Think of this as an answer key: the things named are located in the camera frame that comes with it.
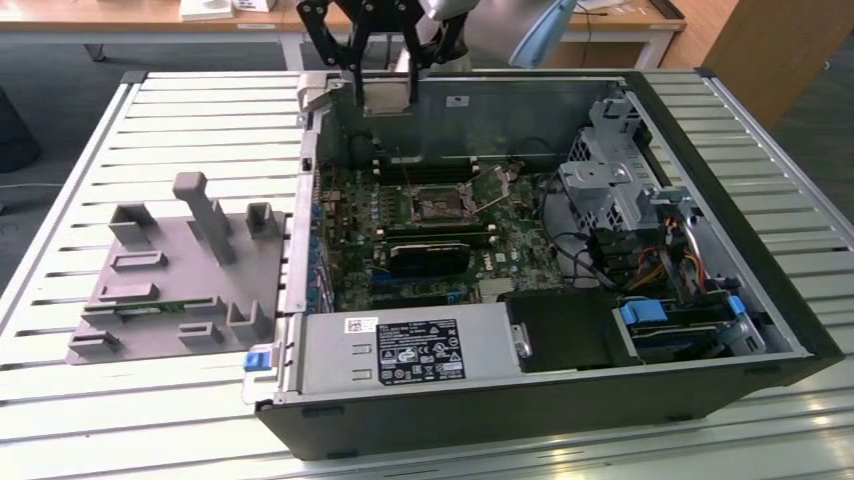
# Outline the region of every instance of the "gray carpet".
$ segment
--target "gray carpet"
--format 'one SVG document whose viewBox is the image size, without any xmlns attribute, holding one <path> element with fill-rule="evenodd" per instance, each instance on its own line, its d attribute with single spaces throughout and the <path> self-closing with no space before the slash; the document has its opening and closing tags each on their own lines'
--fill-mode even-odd
<svg viewBox="0 0 854 480">
<path fill-rule="evenodd" d="M 368 68 L 379 68 L 381 47 L 371 52 Z M 94 129 L 126 70 L 213 71 L 281 70 L 273 44 L 109 45 L 108 61 L 89 61 L 81 46 L 0 45 L 0 86 L 41 144 L 44 153 L 30 167 L 0 174 L 0 185 L 61 183 Z M 305 67 L 320 68 L 305 49 Z M 776 129 L 775 137 L 824 189 L 848 218 L 854 218 L 854 39 L 848 39 L 830 70 L 822 72 Z M 0 288 L 14 272 L 56 188 L 0 190 L 6 206 L 0 216 Z"/>
</svg>

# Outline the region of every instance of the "slatted metal surface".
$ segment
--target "slatted metal surface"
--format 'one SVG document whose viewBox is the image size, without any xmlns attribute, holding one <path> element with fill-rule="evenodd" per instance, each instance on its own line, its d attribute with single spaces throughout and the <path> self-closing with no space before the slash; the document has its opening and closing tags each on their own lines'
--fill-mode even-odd
<svg viewBox="0 0 854 480">
<path fill-rule="evenodd" d="M 188 214 L 169 182 L 197 169 L 226 212 L 253 201 L 293 208 L 296 76 L 152 74 L 113 99 L 66 205 L 57 202 L 0 303 L 0 477 L 843 476 L 854 468 L 854 253 L 839 222 L 701 79 L 647 77 L 847 353 L 840 364 L 701 421 L 320 463 L 289 456 L 241 403 L 241 354 L 65 366 L 116 202 Z"/>
</svg>

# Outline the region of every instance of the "white label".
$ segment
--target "white label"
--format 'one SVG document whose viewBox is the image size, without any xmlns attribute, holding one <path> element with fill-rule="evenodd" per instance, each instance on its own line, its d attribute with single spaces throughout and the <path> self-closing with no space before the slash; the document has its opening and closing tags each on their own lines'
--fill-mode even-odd
<svg viewBox="0 0 854 480">
<path fill-rule="evenodd" d="M 373 333 L 379 317 L 352 317 L 344 319 L 344 333 Z"/>
<path fill-rule="evenodd" d="M 150 315 L 152 313 L 164 313 L 156 307 L 129 308 L 126 310 L 118 310 L 118 315 Z"/>
<path fill-rule="evenodd" d="M 444 100 L 445 107 L 467 107 L 468 97 L 447 97 Z"/>
<path fill-rule="evenodd" d="M 273 30 L 276 26 L 272 23 L 238 23 L 237 28 L 242 30 Z"/>
</svg>

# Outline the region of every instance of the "blue latch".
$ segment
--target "blue latch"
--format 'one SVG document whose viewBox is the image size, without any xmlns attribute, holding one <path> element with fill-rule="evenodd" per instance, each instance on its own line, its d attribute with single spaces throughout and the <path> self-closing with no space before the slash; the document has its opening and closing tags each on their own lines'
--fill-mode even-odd
<svg viewBox="0 0 854 480">
<path fill-rule="evenodd" d="M 744 302 L 738 295 L 730 295 L 726 299 L 726 303 L 730 304 L 730 308 L 732 309 L 732 315 L 740 317 L 744 313 L 747 313 L 747 309 L 744 308 Z"/>
<path fill-rule="evenodd" d="M 619 313 L 625 325 L 667 321 L 667 313 L 657 300 L 631 300 L 619 307 Z"/>
<path fill-rule="evenodd" d="M 242 361 L 244 372 L 264 372 L 272 370 L 269 359 L 272 357 L 270 352 L 249 352 L 245 354 L 245 360 Z"/>
</svg>

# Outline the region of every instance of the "power supply label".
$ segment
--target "power supply label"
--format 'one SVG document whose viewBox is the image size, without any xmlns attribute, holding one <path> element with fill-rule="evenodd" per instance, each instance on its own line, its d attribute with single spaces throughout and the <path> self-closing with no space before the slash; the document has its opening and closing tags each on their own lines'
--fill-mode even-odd
<svg viewBox="0 0 854 480">
<path fill-rule="evenodd" d="M 383 385 L 465 378 L 455 319 L 377 324 L 376 351 Z"/>
</svg>

